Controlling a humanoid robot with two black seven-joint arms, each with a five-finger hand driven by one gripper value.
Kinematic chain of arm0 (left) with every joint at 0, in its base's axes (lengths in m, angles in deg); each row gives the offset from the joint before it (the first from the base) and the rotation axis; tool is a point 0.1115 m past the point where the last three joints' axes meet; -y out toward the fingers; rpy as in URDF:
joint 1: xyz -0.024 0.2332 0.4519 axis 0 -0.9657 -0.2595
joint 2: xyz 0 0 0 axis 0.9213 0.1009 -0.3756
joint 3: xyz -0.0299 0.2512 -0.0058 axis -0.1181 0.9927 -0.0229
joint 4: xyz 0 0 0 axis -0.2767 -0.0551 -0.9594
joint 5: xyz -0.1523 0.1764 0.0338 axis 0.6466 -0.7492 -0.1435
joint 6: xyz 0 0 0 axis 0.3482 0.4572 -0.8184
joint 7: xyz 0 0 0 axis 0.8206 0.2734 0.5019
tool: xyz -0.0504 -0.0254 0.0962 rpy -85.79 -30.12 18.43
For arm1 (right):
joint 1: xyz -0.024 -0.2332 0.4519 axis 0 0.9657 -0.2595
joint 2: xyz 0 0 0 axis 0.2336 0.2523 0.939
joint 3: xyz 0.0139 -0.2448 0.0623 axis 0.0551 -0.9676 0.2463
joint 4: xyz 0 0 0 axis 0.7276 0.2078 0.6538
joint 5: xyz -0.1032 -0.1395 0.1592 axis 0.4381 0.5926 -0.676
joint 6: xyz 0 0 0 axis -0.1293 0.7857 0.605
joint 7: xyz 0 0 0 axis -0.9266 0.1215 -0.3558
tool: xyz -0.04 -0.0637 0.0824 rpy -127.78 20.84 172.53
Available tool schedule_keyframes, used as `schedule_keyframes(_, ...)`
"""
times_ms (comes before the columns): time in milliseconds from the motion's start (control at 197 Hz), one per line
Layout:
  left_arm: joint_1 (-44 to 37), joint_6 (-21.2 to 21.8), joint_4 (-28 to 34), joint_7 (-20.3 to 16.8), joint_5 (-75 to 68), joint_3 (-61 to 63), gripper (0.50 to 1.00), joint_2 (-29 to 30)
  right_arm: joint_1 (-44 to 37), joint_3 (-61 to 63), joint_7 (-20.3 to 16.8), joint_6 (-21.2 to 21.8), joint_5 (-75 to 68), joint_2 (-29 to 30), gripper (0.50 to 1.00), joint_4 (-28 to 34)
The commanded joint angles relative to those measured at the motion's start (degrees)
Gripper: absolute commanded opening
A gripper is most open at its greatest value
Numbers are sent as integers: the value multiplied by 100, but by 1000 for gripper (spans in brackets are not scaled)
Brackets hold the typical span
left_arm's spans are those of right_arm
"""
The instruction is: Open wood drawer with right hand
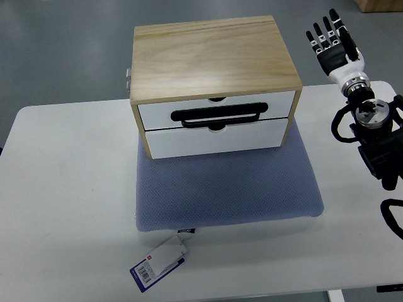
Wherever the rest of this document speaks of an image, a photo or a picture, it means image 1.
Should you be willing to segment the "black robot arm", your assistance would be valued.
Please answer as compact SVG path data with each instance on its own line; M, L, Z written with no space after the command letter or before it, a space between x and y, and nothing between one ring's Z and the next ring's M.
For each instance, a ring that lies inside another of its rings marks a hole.
M358 151L371 175L385 190L393 191L402 178L402 95L388 103L377 99L363 82L350 85L343 94L347 102L331 123L333 137L342 143L359 142ZM353 132L350 138L342 137L338 130L347 113L354 119L349 126Z

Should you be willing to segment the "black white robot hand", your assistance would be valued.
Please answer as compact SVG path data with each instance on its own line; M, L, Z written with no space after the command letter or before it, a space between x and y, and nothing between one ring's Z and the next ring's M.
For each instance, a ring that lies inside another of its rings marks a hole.
M370 87L364 58L338 12L332 8L322 20L326 31L314 23L316 35L307 31L306 36L325 75L346 97L357 89Z

